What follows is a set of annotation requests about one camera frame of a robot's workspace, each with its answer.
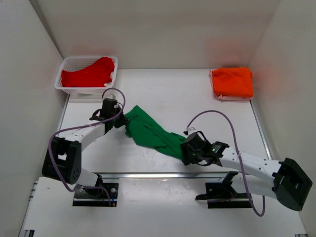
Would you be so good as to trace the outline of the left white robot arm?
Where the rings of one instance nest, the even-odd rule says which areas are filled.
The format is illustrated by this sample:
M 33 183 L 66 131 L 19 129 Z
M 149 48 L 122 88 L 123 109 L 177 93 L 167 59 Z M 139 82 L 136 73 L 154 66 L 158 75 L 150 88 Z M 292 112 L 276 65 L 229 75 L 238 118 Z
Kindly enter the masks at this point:
M 59 171 L 66 184 L 78 185 L 93 197 L 101 195 L 104 189 L 102 177 L 81 167 L 82 152 L 112 128 L 127 125 L 128 119 L 122 109 L 123 106 L 116 99 L 106 98 L 102 108 L 96 110 L 90 118 L 100 124 L 89 124 L 65 138 L 55 136 L 51 141 L 52 156 L 49 152 L 46 153 L 42 175 L 59 181 Z

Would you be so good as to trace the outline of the green t shirt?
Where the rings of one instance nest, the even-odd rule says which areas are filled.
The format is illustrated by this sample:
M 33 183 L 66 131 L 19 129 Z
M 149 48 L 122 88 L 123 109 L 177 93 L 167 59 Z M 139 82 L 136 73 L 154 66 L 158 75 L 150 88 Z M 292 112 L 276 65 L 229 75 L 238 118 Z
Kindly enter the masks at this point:
M 132 138 L 136 145 L 176 159 L 182 159 L 180 145 L 185 142 L 185 137 L 164 130 L 150 115 L 139 106 L 125 114 L 128 124 L 125 134 Z

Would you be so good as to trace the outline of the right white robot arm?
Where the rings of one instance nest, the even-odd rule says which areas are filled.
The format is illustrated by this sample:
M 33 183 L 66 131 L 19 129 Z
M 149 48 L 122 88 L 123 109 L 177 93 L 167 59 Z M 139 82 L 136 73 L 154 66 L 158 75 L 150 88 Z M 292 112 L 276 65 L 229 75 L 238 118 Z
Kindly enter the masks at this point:
M 180 145 L 184 165 L 215 164 L 229 168 L 225 177 L 205 184 L 206 193 L 196 200 L 206 200 L 209 208 L 250 208 L 247 194 L 276 199 L 283 206 L 301 211 L 313 185 L 300 165 L 283 161 L 238 155 L 235 148 L 216 141 L 210 143 L 201 131 L 189 135 Z

